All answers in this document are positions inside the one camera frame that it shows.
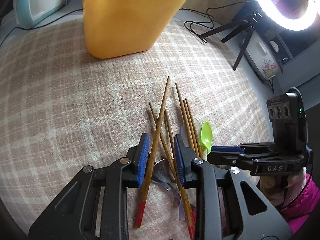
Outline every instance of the pink sleeve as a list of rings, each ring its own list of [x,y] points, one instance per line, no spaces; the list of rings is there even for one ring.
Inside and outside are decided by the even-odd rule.
[[[307,220],[308,215],[313,211],[319,199],[320,190],[311,178],[301,196],[281,211],[281,214],[288,221],[293,233]]]

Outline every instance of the light blue appliance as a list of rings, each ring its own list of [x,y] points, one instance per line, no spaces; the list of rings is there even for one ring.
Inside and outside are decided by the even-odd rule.
[[[31,29],[66,2],[67,0],[13,0],[16,22],[24,29]]]

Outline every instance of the plastic spoon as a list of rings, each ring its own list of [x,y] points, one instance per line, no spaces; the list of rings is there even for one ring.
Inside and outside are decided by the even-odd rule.
[[[207,153],[211,152],[211,143],[213,140],[213,134],[211,125],[209,122],[205,122],[201,128],[201,142],[206,147]]]
[[[192,204],[191,205],[191,209],[192,209],[192,220],[195,223],[196,222],[196,207]],[[183,203],[182,203],[182,199],[180,198],[180,202],[179,202],[179,221],[184,221],[186,220],[186,215],[184,213],[184,209],[183,209]]]
[[[160,181],[166,183],[175,183],[175,179],[171,173],[169,162],[167,159],[158,161],[153,167],[153,172]]]
[[[159,180],[155,174],[153,173],[151,176],[151,181],[155,184],[158,184],[159,186],[163,187],[165,190],[167,190],[168,192],[172,193],[173,197],[174,197],[174,202],[176,205],[179,205],[181,196],[179,195],[179,193],[174,190],[168,183],[163,182],[161,180]]]
[[[198,132],[198,138],[200,138],[200,136],[201,136],[201,124],[199,123],[199,121],[196,118],[194,118],[194,121],[195,121],[196,130]],[[182,137],[184,145],[186,147],[189,147],[188,135],[187,135],[186,127],[185,127],[184,124],[182,125],[182,127],[180,129],[180,134],[181,134],[181,137]]]

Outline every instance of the wooden chopstick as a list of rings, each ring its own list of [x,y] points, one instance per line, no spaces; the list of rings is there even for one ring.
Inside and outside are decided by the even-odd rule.
[[[155,113],[155,110],[153,109],[153,106],[152,106],[151,103],[149,105],[150,105],[151,113],[153,115],[153,119],[155,120],[155,123],[157,124],[158,118],[157,118],[157,115]],[[162,132],[160,133],[160,139],[161,139],[161,142],[162,142],[162,145],[163,145],[163,149],[164,149],[165,155],[166,155],[166,157],[168,159],[168,162],[169,162],[170,170],[171,170],[171,172],[172,172],[172,174],[174,176],[174,179],[177,181],[177,174],[176,174],[176,170],[174,168],[172,155],[171,155],[171,153],[169,151],[167,143],[165,142],[165,139],[164,139],[164,136],[163,136]]]
[[[152,172],[153,172],[153,166],[154,166],[154,162],[155,162],[155,159],[156,159],[156,152],[158,150],[159,136],[160,136],[160,133],[161,133],[161,126],[162,126],[162,121],[163,121],[163,117],[164,117],[165,104],[167,102],[169,84],[170,84],[170,76],[168,76],[167,83],[165,85],[164,94],[163,94],[162,103],[161,103],[161,108],[160,108],[160,113],[159,113],[159,118],[158,118],[158,122],[157,122],[157,125],[156,125],[156,132],[155,132],[155,135],[153,136],[153,142],[152,142],[152,147],[151,147],[148,167],[147,167],[147,170],[146,170],[144,182],[142,184],[141,199],[140,199],[140,202],[139,202],[138,215],[137,215],[137,219],[136,219],[136,223],[135,223],[135,226],[137,228],[141,227],[143,213],[144,213],[144,209],[145,209],[145,206],[146,206],[146,201],[147,201],[150,182],[151,182],[151,176],[152,176]]]
[[[195,147],[193,145],[193,140],[192,140],[191,130],[190,130],[189,122],[188,122],[188,117],[187,117],[186,110],[185,110],[184,105],[183,105],[183,100],[182,100],[182,96],[181,96],[181,93],[180,93],[180,90],[179,90],[178,83],[176,83],[176,89],[177,89],[178,98],[179,98],[179,102],[180,102],[180,108],[181,108],[181,112],[182,112],[184,126],[186,128],[186,132],[187,132],[187,135],[188,135],[189,147],[194,150]]]
[[[198,132],[197,132],[197,129],[196,129],[196,126],[195,126],[195,121],[193,120],[193,116],[192,116],[192,113],[191,113],[191,110],[190,110],[190,105],[189,105],[188,100],[186,98],[185,98],[185,101],[186,101],[186,104],[187,104],[187,110],[188,110],[189,115],[190,115],[193,132],[194,132],[195,137],[196,137],[196,146],[198,148],[199,156],[200,156],[201,159],[203,159],[204,156],[203,156],[203,152],[201,151],[200,142],[199,142],[199,136],[198,136]]]
[[[165,122],[166,122],[167,128],[168,128],[171,149],[172,149],[172,152],[174,153],[173,133],[172,133],[171,122],[170,122],[170,118],[169,118],[167,110],[164,111],[164,115],[165,115]],[[195,227],[194,227],[194,222],[192,220],[192,209],[191,209],[191,206],[190,206],[190,203],[189,203],[189,200],[188,200],[186,189],[183,188],[182,185],[181,185],[181,182],[180,182],[180,179],[179,179],[179,176],[178,176],[177,162],[176,162],[174,157],[173,157],[173,163],[174,163],[174,167],[175,167],[176,172],[177,172],[176,182],[177,182],[177,186],[178,186],[178,189],[180,191],[180,194],[181,194],[183,209],[184,209],[184,213],[185,213],[185,216],[186,216],[186,222],[187,222],[188,231],[189,231],[189,235],[190,235],[190,240],[193,240],[194,239],[194,233],[195,233]]]
[[[183,104],[184,104],[184,108],[186,110],[186,114],[187,114],[187,118],[188,118],[188,123],[189,123],[189,126],[190,126],[190,131],[191,131],[191,136],[192,136],[192,141],[193,141],[193,144],[195,146],[195,152],[196,152],[196,155],[197,155],[197,158],[199,158],[199,151],[198,151],[198,147],[197,147],[197,142],[196,142],[196,136],[195,136],[195,132],[193,130],[193,126],[192,126],[192,123],[191,123],[191,117],[190,117],[190,113],[188,111],[188,107],[187,107],[187,103],[185,100],[183,100]]]

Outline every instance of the metal screw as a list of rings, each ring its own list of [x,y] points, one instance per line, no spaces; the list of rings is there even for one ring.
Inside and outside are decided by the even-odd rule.
[[[127,158],[127,157],[124,157],[124,158],[121,158],[120,162],[121,162],[122,164],[127,164],[127,163],[130,162],[130,159]]]
[[[202,163],[203,163],[203,159],[194,158],[194,159],[193,159],[193,162],[196,163],[196,164],[202,164]]]
[[[238,167],[231,167],[230,171],[234,174],[238,174],[240,172],[240,169]]]
[[[82,170],[84,173],[89,173],[93,170],[93,168],[92,166],[84,166]]]

